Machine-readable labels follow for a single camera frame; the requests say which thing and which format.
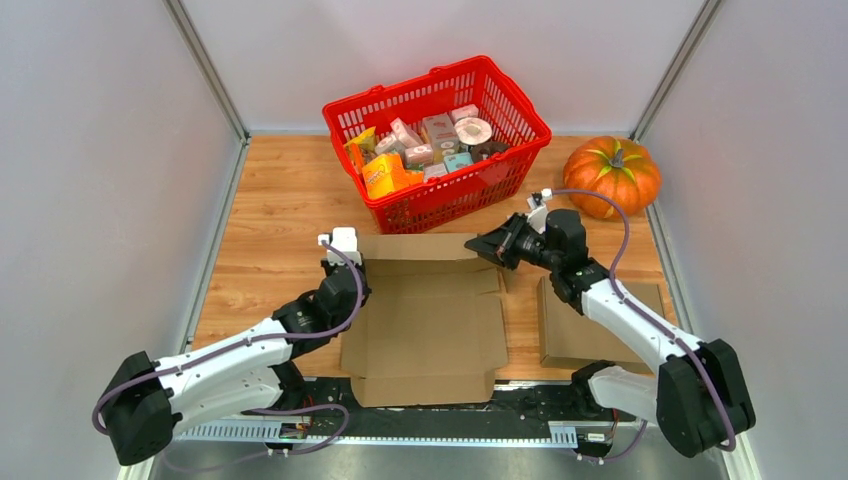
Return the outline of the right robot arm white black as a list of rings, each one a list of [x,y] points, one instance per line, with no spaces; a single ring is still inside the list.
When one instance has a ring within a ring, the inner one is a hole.
[[[615,335],[653,373],[648,378],[607,360],[579,369],[570,391],[576,414],[593,419],[606,409],[624,411],[657,425],[687,458],[733,448],[757,422],[735,349],[665,320],[590,256],[586,237],[577,211],[541,209],[515,213],[465,246],[498,267],[526,262],[548,271],[562,303]]]

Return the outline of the brown cardboard sheet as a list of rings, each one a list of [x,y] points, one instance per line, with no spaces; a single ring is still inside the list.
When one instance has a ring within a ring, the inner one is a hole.
[[[500,272],[466,248],[471,233],[359,241],[365,306],[340,366],[363,407],[483,403],[508,362]]]

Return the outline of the brown cardboard box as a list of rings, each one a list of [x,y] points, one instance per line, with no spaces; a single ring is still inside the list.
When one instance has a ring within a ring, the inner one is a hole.
[[[628,337],[633,339],[637,327],[646,332],[636,337],[637,351],[616,335],[625,323],[619,321],[613,330],[577,312],[555,294],[549,278],[542,278],[537,287],[540,364],[544,368],[578,370],[595,361],[608,360],[637,374],[653,374],[665,362],[660,348],[669,346],[666,335],[655,329],[642,315],[620,302],[610,283],[601,283],[606,296],[618,311],[632,320]]]

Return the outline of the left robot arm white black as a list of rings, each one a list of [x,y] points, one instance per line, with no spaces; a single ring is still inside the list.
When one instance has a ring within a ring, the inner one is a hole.
[[[363,260],[321,265],[320,285],[247,330],[215,344],[153,360],[126,357],[97,400],[91,421],[129,466],[178,435],[235,414],[311,416],[294,361],[347,330],[371,292]]]

